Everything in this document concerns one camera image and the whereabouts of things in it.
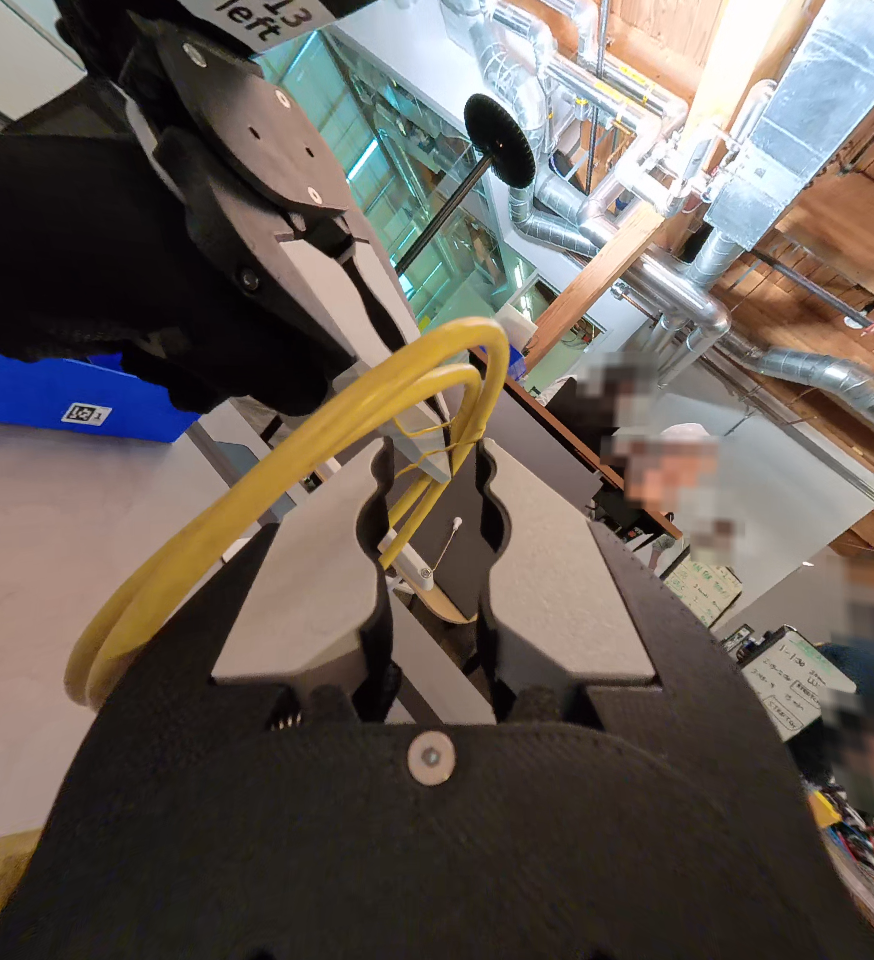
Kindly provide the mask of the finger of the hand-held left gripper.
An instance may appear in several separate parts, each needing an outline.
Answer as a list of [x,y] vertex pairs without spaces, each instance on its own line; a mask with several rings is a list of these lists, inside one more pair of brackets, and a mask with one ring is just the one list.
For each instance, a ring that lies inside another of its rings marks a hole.
[[343,253],[347,276],[343,336],[353,357],[343,374],[347,386],[420,335],[399,278],[367,217],[345,212],[343,226],[350,238]]
[[[334,397],[353,383],[347,386],[343,384],[343,374],[353,363],[353,357],[348,351],[348,343],[343,336],[347,298],[345,293],[347,276],[343,270],[343,255],[333,258],[310,243],[298,240],[279,245],[277,262],[278,279],[282,290],[289,293],[303,310],[305,332],[321,333],[328,339],[331,346],[343,351],[342,359],[334,358],[329,362],[331,370],[329,396]],[[427,411],[431,416],[440,415],[442,420],[447,420],[448,411],[440,393],[437,393],[434,399],[422,400],[409,406],[397,416],[413,408],[422,412]]]

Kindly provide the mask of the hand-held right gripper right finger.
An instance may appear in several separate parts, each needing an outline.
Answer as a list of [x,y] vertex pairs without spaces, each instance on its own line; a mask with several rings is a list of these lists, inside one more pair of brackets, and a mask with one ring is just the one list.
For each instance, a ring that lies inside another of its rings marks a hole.
[[584,514],[489,438],[476,488],[490,550],[477,640],[494,696],[649,687],[656,671]]

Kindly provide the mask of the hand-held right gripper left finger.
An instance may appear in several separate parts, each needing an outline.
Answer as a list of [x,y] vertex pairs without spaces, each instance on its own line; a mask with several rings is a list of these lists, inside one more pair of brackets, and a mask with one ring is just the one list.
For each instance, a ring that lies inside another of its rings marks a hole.
[[362,720],[386,720],[395,663],[380,545],[394,476],[393,442],[374,438],[287,513],[213,668],[215,682],[281,683],[299,701],[335,687]]

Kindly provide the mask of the blue plastic bin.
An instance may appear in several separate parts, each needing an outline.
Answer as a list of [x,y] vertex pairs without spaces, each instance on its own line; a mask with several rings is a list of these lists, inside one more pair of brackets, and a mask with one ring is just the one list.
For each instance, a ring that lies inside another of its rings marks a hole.
[[0,354],[0,424],[159,443],[175,442],[199,414],[122,369],[120,354],[27,363]]

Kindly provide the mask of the person's left hand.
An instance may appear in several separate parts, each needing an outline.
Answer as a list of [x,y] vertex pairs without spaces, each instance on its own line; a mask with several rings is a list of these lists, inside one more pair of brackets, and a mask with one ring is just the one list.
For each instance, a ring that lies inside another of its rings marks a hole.
[[184,213],[135,141],[0,135],[0,354],[120,354],[181,411],[251,397],[311,414],[329,388],[317,346],[239,293]]

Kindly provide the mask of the white plastic bar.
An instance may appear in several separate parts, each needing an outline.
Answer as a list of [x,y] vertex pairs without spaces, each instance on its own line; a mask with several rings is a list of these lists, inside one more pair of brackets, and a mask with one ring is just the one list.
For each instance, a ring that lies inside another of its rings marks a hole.
[[394,570],[395,576],[401,582],[406,583],[409,589],[417,593],[430,593],[436,586],[435,571],[439,568],[445,553],[462,526],[463,519],[460,516],[455,516],[443,547],[433,563],[422,558],[413,546],[407,544],[395,556],[395,559],[385,565],[386,570]]

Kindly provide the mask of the whiteboard on black easel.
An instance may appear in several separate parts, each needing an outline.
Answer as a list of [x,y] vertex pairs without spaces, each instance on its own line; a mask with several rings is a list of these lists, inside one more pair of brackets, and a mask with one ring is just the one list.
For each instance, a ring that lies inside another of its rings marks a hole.
[[662,582],[695,617],[711,628],[743,593],[743,583],[728,567],[684,558]]
[[775,630],[739,666],[784,743],[821,718],[822,702],[831,694],[857,690],[850,678],[790,626]]

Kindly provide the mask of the dark table with wooden edge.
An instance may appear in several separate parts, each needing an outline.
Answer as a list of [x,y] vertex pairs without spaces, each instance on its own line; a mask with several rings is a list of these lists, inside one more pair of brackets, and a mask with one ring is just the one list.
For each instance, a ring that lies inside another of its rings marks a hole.
[[[486,428],[490,439],[573,507],[585,510],[601,485],[600,473],[559,431],[545,409],[509,380]],[[457,625],[477,614],[480,578],[491,558],[480,534],[483,500],[470,453],[410,544],[432,570],[435,584],[416,606]]]

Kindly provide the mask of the round silver pipe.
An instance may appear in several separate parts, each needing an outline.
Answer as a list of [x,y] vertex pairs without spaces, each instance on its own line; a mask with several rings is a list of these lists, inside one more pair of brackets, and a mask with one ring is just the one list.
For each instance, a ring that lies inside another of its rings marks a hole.
[[[509,216],[525,238],[578,258],[592,259],[621,238],[643,206],[669,218],[689,199],[710,199],[715,175],[707,154],[721,135],[701,126],[681,143],[687,103],[623,64],[598,54],[593,2],[546,2],[577,28],[578,55],[558,51],[538,17],[509,2],[442,2],[448,36],[476,59],[483,82],[511,112],[530,146],[534,175],[512,186]],[[574,104],[607,130],[631,139],[588,193],[550,166],[561,134],[554,108]]]

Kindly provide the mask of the wooden desk with black frame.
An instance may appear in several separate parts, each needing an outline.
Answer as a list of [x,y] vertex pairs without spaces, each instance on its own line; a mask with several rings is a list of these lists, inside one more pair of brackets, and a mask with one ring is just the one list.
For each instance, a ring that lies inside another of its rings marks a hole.
[[584,506],[602,479],[623,487],[617,471],[512,378],[505,380],[486,436],[574,505]]

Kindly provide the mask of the rectangular silver duct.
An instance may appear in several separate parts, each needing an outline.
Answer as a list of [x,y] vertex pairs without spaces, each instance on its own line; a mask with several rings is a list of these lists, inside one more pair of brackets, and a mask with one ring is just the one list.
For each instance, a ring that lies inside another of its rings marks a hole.
[[827,1],[710,204],[698,261],[751,250],[874,108],[874,1]]

